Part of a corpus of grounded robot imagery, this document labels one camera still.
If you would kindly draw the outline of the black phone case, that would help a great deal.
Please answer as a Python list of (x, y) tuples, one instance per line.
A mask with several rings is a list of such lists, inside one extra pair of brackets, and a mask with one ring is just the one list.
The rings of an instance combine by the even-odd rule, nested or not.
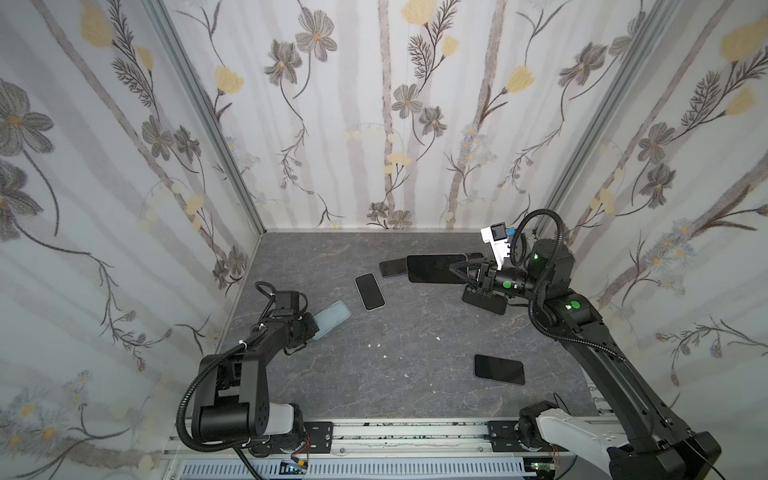
[(482, 291), (478, 292), (470, 286), (465, 288), (462, 294), (462, 301), (496, 315), (504, 315), (507, 309), (507, 301), (503, 296)]

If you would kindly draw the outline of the purple cased phone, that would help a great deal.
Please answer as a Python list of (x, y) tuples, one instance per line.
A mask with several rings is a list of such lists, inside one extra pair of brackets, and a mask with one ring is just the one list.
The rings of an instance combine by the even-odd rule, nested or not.
[(479, 252), (469, 254), (417, 254), (406, 257), (408, 280), (416, 284), (463, 284), (449, 266), (454, 263), (482, 259)]
[(477, 354), (474, 356), (474, 375), (477, 378), (524, 385), (524, 364), (517, 360)]

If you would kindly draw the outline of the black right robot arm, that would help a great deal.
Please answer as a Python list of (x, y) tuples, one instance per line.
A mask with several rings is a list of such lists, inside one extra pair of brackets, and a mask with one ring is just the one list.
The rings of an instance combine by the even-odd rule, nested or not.
[(664, 403), (614, 341), (590, 301), (570, 286), (575, 265), (565, 226), (549, 209), (528, 213), (510, 229), (481, 231), (492, 259), (457, 262), (452, 274), (481, 296), (524, 298), (528, 318), (560, 343), (589, 376), (621, 427), (608, 433), (541, 403), (521, 433), (561, 446), (613, 479), (703, 479), (722, 453), (707, 431), (696, 432)]

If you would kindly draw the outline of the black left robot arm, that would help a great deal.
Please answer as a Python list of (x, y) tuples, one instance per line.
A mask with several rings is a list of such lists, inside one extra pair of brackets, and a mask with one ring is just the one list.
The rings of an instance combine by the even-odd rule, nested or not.
[(300, 407), (270, 400), (267, 367), (280, 353), (291, 356), (319, 332), (305, 294), (265, 281), (255, 288), (267, 304), (249, 335), (233, 347), (204, 357), (183, 394), (175, 426), (180, 441), (198, 452), (306, 445)]

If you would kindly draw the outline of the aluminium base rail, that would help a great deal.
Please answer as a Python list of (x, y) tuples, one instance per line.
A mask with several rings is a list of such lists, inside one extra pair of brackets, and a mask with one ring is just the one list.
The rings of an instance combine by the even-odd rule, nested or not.
[(596, 417), (563, 405), (536, 419), (543, 443), (527, 446), (517, 418), (333, 419), (308, 424), (309, 448), (248, 465), (234, 453), (203, 454), (170, 438), (166, 479), (606, 479), (608, 448), (627, 445), (598, 393)]

